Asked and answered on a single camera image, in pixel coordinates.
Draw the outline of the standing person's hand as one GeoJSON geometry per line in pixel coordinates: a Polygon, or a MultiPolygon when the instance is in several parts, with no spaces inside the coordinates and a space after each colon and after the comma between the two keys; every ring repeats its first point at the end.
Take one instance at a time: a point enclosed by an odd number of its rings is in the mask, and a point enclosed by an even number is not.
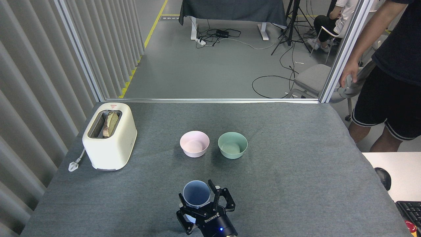
{"type": "Polygon", "coordinates": [[[346,78],[347,76],[351,76],[352,82],[357,83],[358,82],[358,69],[359,69],[359,61],[358,59],[349,59],[346,63],[341,77],[339,79],[339,84],[342,88],[346,86],[346,78]]]}

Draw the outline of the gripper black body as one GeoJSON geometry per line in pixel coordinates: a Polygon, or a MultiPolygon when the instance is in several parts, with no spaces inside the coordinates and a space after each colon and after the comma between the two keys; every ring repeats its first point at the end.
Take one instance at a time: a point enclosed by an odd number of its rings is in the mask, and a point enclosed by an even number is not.
{"type": "Polygon", "coordinates": [[[236,237],[237,231],[224,208],[205,217],[197,217],[197,226],[204,237],[236,237]]]}

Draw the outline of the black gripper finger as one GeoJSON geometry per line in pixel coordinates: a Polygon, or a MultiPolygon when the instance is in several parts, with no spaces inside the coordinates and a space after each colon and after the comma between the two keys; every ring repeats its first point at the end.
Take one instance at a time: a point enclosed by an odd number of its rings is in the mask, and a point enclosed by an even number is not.
{"type": "Polygon", "coordinates": [[[197,217],[198,212],[197,212],[196,208],[193,208],[193,207],[190,207],[190,206],[187,205],[187,203],[186,203],[186,201],[185,201],[185,199],[184,199],[184,197],[181,193],[179,193],[178,195],[179,195],[179,198],[180,198],[180,201],[181,201],[181,206],[180,206],[179,211],[176,212],[176,216],[177,216],[178,221],[180,222],[180,224],[184,228],[185,233],[187,235],[191,235],[191,233],[194,229],[195,223],[186,221],[185,215],[197,217]]]}
{"type": "Polygon", "coordinates": [[[212,192],[214,193],[214,200],[212,202],[211,205],[211,210],[216,212],[217,211],[217,206],[218,206],[218,202],[219,202],[219,198],[220,196],[225,198],[226,201],[226,206],[225,206],[225,210],[228,212],[233,212],[235,210],[235,202],[233,200],[233,197],[231,196],[229,190],[227,188],[217,188],[211,179],[208,180],[208,185],[210,187],[210,189],[212,190],[212,192]]]}

